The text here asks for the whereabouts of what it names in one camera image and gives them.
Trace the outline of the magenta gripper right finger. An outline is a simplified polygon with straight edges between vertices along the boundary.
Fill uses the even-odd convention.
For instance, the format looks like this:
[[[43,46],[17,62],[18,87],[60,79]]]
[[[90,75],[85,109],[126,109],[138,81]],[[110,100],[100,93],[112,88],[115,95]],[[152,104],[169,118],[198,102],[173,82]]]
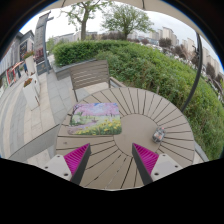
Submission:
[[[132,154],[144,185],[182,169],[182,167],[167,154],[158,155],[136,143],[132,144]]]

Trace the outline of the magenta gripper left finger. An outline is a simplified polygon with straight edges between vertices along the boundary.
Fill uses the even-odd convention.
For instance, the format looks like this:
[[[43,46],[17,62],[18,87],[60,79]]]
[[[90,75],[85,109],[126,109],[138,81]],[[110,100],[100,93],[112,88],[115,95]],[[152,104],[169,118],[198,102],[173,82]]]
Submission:
[[[43,166],[43,169],[79,185],[90,154],[90,144],[85,144],[65,156],[55,155]]]

